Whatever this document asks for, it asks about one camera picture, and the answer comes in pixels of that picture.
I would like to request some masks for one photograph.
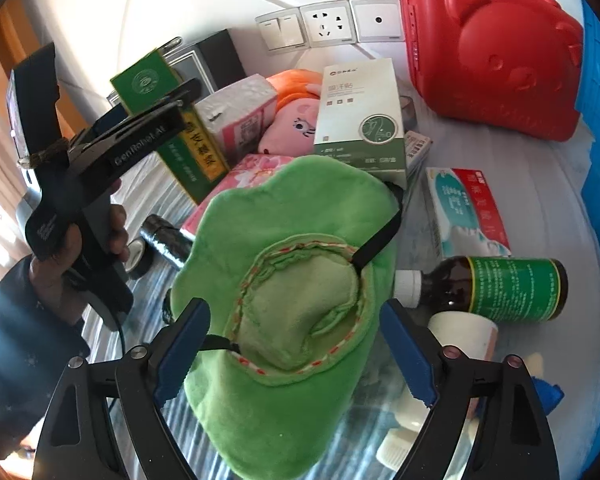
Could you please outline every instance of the black cylindrical container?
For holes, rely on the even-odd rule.
[[[189,257],[193,243],[164,218],[149,215],[142,227],[140,236],[154,250],[173,266],[181,269]]]

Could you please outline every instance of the red and white box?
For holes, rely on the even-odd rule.
[[[222,149],[229,167],[258,148],[276,115],[278,94],[259,74],[237,81],[196,103],[196,111]]]
[[[245,156],[228,174],[216,188],[196,207],[193,214],[184,222],[180,229],[182,234],[191,240],[195,239],[200,221],[213,198],[225,189],[236,187],[256,187],[264,184],[283,166],[286,166],[294,158],[285,155],[261,155],[250,153]]]
[[[438,256],[511,256],[502,218],[480,170],[427,168],[424,192]]]

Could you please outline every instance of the person's arm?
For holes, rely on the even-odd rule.
[[[124,208],[113,205],[109,249],[122,261],[125,221]],[[90,352],[80,336],[87,304],[63,277],[81,251],[80,229],[72,225],[53,257],[28,256],[0,282],[0,459],[44,416],[69,359]]]
[[[24,258],[0,282],[0,458],[45,414],[67,361],[90,352],[82,319],[70,326],[40,303],[30,262]]]

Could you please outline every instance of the green bottle label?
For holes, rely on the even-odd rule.
[[[494,321],[545,321],[560,298],[551,260],[467,258],[474,277],[469,312]]]

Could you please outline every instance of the green medicine box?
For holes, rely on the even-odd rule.
[[[133,115],[150,108],[180,83],[178,75],[157,50],[111,80],[126,110]],[[158,154],[187,194],[199,204],[229,169],[193,104],[182,116],[186,129],[160,147]]]

